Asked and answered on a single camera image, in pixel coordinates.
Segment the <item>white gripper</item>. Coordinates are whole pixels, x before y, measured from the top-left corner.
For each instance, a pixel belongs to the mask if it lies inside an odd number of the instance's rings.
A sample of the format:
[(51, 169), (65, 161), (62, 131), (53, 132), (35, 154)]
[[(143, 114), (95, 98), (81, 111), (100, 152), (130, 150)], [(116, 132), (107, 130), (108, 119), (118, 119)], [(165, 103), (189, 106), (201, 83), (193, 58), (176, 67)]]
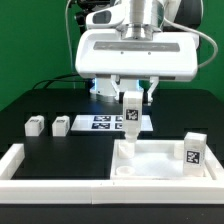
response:
[(152, 41), (122, 40), (115, 29), (86, 31), (78, 45), (75, 66), (83, 78), (112, 75), (110, 82), (116, 101), (123, 94), (120, 78), (146, 80), (151, 77), (148, 104), (153, 102), (159, 78), (188, 82), (198, 70), (195, 42), (187, 32), (154, 33)]

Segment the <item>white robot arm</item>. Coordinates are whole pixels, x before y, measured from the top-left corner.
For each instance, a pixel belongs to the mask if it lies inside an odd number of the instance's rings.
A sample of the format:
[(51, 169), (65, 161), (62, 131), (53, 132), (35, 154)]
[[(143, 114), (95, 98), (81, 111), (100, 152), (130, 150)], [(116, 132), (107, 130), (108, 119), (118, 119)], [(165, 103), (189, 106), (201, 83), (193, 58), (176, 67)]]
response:
[(202, 0), (117, 0), (86, 17), (75, 67), (94, 81), (90, 96), (116, 102), (139, 82), (189, 82), (198, 70)]

